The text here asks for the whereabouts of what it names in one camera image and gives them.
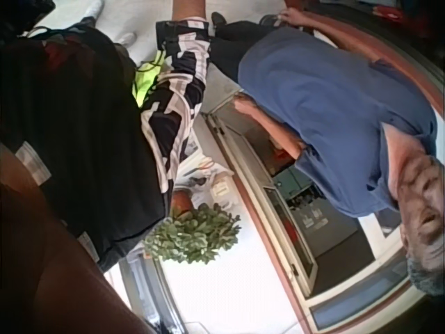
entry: blue polo shirt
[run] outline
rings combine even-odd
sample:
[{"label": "blue polo shirt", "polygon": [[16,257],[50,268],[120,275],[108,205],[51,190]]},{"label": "blue polo shirt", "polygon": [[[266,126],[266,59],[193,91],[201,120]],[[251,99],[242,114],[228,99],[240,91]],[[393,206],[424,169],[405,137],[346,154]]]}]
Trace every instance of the blue polo shirt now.
[{"label": "blue polo shirt", "polygon": [[434,111],[407,77],[297,29],[282,28],[258,42],[241,61],[238,79],[309,145],[296,168],[349,216],[398,209],[388,190],[383,123],[436,154]]}]

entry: hand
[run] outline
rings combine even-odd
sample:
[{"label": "hand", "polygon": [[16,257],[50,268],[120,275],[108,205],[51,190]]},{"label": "hand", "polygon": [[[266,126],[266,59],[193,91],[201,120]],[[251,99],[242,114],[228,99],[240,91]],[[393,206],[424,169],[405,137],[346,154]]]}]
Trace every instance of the hand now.
[{"label": "hand", "polygon": [[235,94],[232,102],[237,111],[247,116],[252,116],[256,111],[258,111],[257,103],[247,94]]},{"label": "hand", "polygon": [[309,18],[302,11],[296,8],[287,8],[283,10],[278,18],[291,26],[306,26]]}]

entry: black pants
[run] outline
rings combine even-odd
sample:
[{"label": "black pants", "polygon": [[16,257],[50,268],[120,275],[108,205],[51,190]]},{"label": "black pants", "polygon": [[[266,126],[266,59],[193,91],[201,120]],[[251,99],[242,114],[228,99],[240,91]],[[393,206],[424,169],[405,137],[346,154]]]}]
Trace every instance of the black pants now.
[{"label": "black pants", "polygon": [[248,21],[226,24],[216,29],[216,36],[211,41],[211,62],[238,83],[239,64],[245,54],[276,29],[275,26],[260,26]]}]

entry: neon yellow vest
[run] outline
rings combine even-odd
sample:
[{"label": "neon yellow vest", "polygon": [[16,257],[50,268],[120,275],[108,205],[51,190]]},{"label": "neon yellow vest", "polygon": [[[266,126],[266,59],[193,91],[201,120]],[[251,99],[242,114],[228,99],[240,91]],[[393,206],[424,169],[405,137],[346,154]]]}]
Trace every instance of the neon yellow vest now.
[{"label": "neon yellow vest", "polygon": [[161,73],[161,67],[165,59],[165,53],[158,51],[154,61],[143,63],[137,70],[133,83],[133,96],[141,107],[150,94],[150,88],[154,80]]}]

